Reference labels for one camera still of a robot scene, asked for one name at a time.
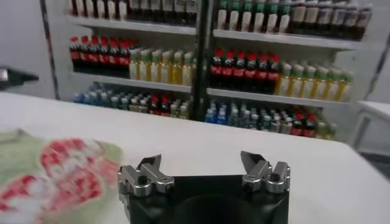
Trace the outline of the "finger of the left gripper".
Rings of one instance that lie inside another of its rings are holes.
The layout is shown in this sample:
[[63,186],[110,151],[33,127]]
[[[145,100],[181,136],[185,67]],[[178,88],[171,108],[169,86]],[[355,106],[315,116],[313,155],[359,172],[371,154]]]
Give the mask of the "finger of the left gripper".
[[1,90],[23,86],[26,82],[37,82],[39,76],[14,68],[1,68]]

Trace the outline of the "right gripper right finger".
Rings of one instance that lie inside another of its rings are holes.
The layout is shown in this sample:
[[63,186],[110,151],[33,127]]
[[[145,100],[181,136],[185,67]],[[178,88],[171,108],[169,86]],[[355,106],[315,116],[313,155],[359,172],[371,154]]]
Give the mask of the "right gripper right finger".
[[272,194],[282,194],[290,189],[290,167],[286,162],[272,164],[260,154],[246,151],[240,153],[246,174],[242,176],[242,185],[249,192],[265,188]]

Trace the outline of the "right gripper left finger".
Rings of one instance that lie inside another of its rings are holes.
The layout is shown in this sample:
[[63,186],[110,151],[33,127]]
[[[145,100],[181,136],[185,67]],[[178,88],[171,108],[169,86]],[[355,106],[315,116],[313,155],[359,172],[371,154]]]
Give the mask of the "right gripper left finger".
[[155,189],[158,193],[168,194],[174,188],[174,177],[160,171],[161,154],[143,158],[133,167],[121,166],[118,169],[118,194],[148,197]]

